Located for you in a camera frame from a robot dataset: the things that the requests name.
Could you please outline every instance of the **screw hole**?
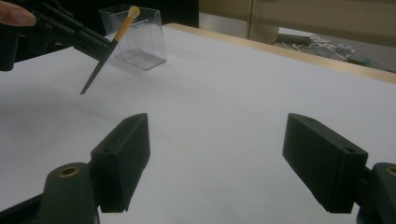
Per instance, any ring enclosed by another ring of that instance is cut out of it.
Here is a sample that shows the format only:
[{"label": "screw hole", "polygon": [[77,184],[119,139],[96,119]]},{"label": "screw hole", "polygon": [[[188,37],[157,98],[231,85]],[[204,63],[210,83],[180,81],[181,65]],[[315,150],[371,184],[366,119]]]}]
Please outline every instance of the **screw hole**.
[{"label": "screw hole", "polygon": [[391,175],[396,175],[396,166],[388,166],[388,167],[387,167],[387,171],[388,171],[388,173],[390,173]]},{"label": "screw hole", "polygon": [[60,173],[59,177],[69,177],[79,172],[79,168],[75,166],[64,168]]},{"label": "screw hole", "polygon": [[344,151],[345,151],[345,152],[348,152],[348,153],[355,153],[355,149],[353,149],[353,148],[351,148],[351,147],[346,147],[346,148],[344,148]]}]

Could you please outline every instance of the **black plastic part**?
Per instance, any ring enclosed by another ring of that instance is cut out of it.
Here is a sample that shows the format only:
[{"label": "black plastic part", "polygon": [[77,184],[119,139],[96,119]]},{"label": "black plastic part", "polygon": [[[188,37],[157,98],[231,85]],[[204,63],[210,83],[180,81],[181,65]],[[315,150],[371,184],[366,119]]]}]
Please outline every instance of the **black plastic part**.
[{"label": "black plastic part", "polygon": [[383,224],[396,222],[396,165],[377,163],[373,167],[369,187]]},{"label": "black plastic part", "polygon": [[0,212],[1,224],[32,224],[35,223],[42,195],[37,195],[25,202],[14,205]]},{"label": "black plastic part", "polygon": [[149,122],[139,114],[120,123],[91,153],[96,197],[104,213],[128,210],[149,161]]},{"label": "black plastic part", "polygon": [[70,163],[49,173],[37,223],[98,222],[89,165],[82,162]]},{"label": "black plastic part", "polygon": [[320,122],[289,114],[283,156],[331,213],[350,213],[368,154]]},{"label": "black plastic part", "polygon": [[0,24],[0,71],[14,68],[20,34],[17,28]]}]

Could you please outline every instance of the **transparent container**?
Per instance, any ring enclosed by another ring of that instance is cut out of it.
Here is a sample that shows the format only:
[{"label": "transparent container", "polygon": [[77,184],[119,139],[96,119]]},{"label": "transparent container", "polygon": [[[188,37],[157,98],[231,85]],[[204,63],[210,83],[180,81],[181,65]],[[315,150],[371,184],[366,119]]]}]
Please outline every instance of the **transparent container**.
[{"label": "transparent container", "polygon": [[[131,6],[120,5],[99,10],[107,38],[112,40],[128,16]],[[159,10],[140,7],[134,20],[112,55],[143,69],[166,62],[163,27]]]}]

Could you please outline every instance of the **finger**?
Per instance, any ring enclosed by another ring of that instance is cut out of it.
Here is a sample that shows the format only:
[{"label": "finger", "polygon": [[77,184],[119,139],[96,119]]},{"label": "finger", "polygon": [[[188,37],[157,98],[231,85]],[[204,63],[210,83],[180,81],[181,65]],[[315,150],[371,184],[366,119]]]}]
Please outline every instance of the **finger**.
[{"label": "finger", "polygon": [[23,7],[0,1],[0,23],[13,26],[35,25],[35,15]]}]

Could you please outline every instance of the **white tabletop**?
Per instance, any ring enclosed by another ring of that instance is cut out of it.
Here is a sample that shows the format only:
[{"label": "white tabletop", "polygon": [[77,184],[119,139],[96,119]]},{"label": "white tabletop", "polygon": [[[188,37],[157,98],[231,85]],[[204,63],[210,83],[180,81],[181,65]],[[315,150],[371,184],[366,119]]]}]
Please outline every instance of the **white tabletop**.
[{"label": "white tabletop", "polygon": [[148,113],[151,158],[127,213],[102,223],[356,223],[315,201],[282,157],[288,113],[396,162],[396,86],[175,29],[166,63],[143,71],[65,49],[0,75],[0,210],[47,174],[88,162],[123,119]]}]

